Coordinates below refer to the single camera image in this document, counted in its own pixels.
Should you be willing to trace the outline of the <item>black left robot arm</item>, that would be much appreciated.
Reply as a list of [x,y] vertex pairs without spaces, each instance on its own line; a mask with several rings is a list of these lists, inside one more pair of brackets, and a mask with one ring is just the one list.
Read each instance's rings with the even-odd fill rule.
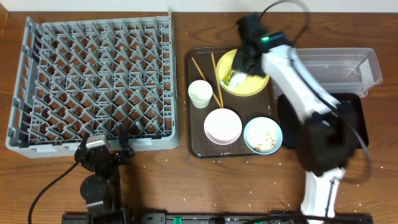
[[112,153],[106,136],[86,134],[75,152],[76,162],[93,173],[80,187],[88,209],[88,214],[81,219],[84,223],[134,222],[131,210],[121,202],[119,168],[129,164],[129,158],[135,154],[122,125],[119,125],[118,141],[121,151]]

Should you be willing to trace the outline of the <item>white plastic cup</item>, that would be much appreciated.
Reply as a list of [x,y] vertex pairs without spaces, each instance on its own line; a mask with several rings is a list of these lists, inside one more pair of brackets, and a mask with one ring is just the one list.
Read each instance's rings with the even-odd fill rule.
[[188,95],[196,108],[203,109],[210,103],[213,89],[207,81],[196,80],[189,85]]

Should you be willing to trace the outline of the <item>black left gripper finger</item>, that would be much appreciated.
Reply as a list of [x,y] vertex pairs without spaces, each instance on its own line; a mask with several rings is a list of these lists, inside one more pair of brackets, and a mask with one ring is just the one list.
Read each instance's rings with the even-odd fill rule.
[[130,145],[127,137],[127,132],[122,124],[119,125],[119,145],[121,146],[122,152],[126,157],[132,157],[135,155],[135,151]]
[[87,140],[88,140],[89,136],[90,136],[89,133],[85,133],[85,135],[84,135],[84,137],[83,137],[83,139],[82,139],[82,141],[81,141],[81,143],[80,143],[80,145],[78,147],[78,150],[80,152],[85,152],[86,151],[86,143],[87,143]]

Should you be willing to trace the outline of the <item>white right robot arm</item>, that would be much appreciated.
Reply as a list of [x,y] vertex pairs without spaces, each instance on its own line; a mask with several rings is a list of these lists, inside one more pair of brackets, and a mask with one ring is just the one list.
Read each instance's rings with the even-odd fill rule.
[[300,127],[295,143],[305,170],[300,206],[307,223],[331,223],[345,166],[358,147],[355,111],[340,103],[314,79],[283,32],[268,32],[253,13],[236,21],[242,45],[232,68],[247,75],[270,76],[288,99]]

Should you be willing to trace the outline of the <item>white paper napkin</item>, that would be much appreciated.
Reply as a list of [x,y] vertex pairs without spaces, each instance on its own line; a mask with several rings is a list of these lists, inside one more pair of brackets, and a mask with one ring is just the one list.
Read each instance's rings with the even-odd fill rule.
[[229,81],[229,85],[228,88],[230,90],[235,89],[238,85],[242,84],[245,82],[246,78],[247,78],[247,74],[237,71],[237,70],[232,70],[231,73],[231,78]]

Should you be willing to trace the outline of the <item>light blue bowl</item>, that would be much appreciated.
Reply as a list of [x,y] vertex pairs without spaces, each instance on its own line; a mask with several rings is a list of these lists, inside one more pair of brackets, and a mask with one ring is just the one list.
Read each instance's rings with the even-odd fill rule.
[[268,117],[257,117],[244,127],[244,142],[255,154],[270,155],[279,150],[283,134],[280,126]]

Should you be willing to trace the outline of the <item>green yellow snack wrapper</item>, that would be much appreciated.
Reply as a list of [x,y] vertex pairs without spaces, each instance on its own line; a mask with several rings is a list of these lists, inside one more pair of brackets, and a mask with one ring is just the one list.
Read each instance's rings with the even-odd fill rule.
[[229,86],[229,84],[231,83],[231,79],[235,76],[236,71],[235,70],[230,70],[222,79],[221,83],[224,86]]

